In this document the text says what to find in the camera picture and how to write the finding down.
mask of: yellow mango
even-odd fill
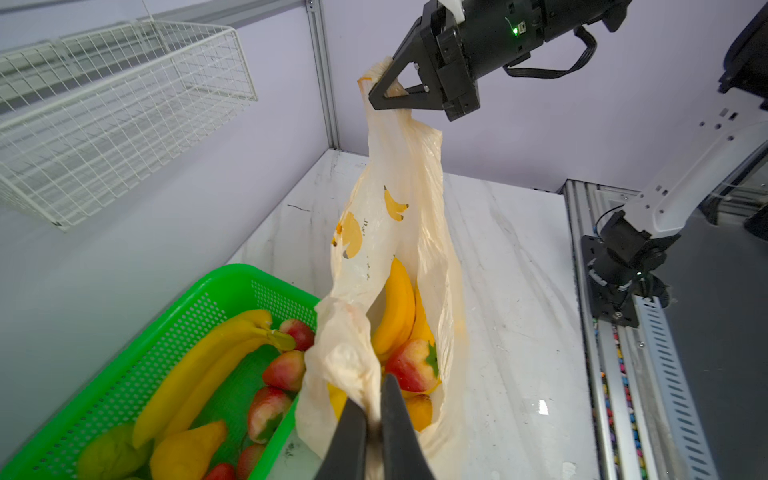
[[[408,415],[413,428],[421,432],[432,423],[432,399],[427,395],[417,395],[406,400]]]
[[[134,424],[118,425],[89,443],[78,458],[80,480],[120,480],[147,463],[152,444],[131,444]]]
[[[210,459],[227,438],[224,420],[169,435],[149,462],[153,480],[201,480]]]

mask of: banana print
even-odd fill
[[[336,225],[336,232],[333,234],[331,245],[336,247],[339,242],[343,242],[343,245],[346,246],[344,258],[354,258],[362,247],[360,224],[352,212],[346,212]]]
[[[386,211],[390,217],[402,222],[401,213],[408,209],[408,204],[398,204],[395,199],[392,198],[392,194],[384,186],[384,203],[386,203]]]

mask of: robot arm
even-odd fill
[[[597,42],[584,25],[602,20],[609,31],[616,31],[630,2],[464,0],[448,10],[430,0],[369,100],[377,110],[444,110],[454,121],[480,108],[477,79],[496,68],[503,67],[512,77],[559,78],[585,66]],[[452,13],[458,8],[463,20]],[[587,46],[573,67],[515,67],[529,59],[532,50],[569,30]],[[387,97],[386,90],[409,63],[415,64],[422,83],[407,88],[407,95]],[[700,133],[694,143],[611,216],[598,244],[585,237],[589,252],[595,253],[584,258],[594,281],[592,309],[601,312],[596,316],[611,321],[622,317],[628,293],[638,282],[653,278],[650,272],[664,262],[666,249],[699,203],[768,141],[768,101],[760,104],[768,98],[768,4],[731,45],[724,67],[724,95],[707,117],[695,119]]]
[[[496,68],[504,67],[512,77],[559,78],[586,65],[598,44],[582,25],[602,20],[608,30],[616,31],[630,2],[464,0],[464,21],[459,22],[445,6],[430,0],[369,100],[376,110],[444,110],[454,121],[480,108],[477,79]],[[587,48],[569,70],[514,68],[531,57],[531,50],[571,30]],[[408,95],[387,97],[387,88],[410,63],[422,83],[407,88]]]

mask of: black cable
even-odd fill
[[[569,73],[573,73],[581,69],[592,59],[595,50],[598,49],[598,41],[589,34],[583,25],[579,25],[578,27],[574,28],[574,35],[579,37],[581,41],[587,45],[587,49],[584,50],[584,53],[581,54],[581,57],[579,57],[576,63],[574,63],[574,66],[568,70],[548,70],[547,68],[512,68],[508,66],[504,68],[504,71],[506,71],[507,75],[510,77],[553,79],[564,77]]]
[[[603,237],[600,236],[600,232],[598,232],[598,224],[600,223],[600,220],[603,220],[603,217],[608,215],[610,212],[622,208],[624,205],[619,205],[618,207],[613,207],[610,210],[606,210],[604,214],[600,215],[600,218],[598,218],[598,221],[594,223],[594,227],[592,227],[592,230],[594,231],[594,234],[598,236],[600,240],[603,240]]]

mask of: red apple in bag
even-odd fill
[[[392,353],[384,373],[392,373],[401,390],[427,392],[435,388],[439,380],[437,350],[424,339],[410,339]]]
[[[302,352],[315,344],[315,333],[301,320],[288,319],[282,322],[280,332],[291,335],[296,340],[296,349]]]

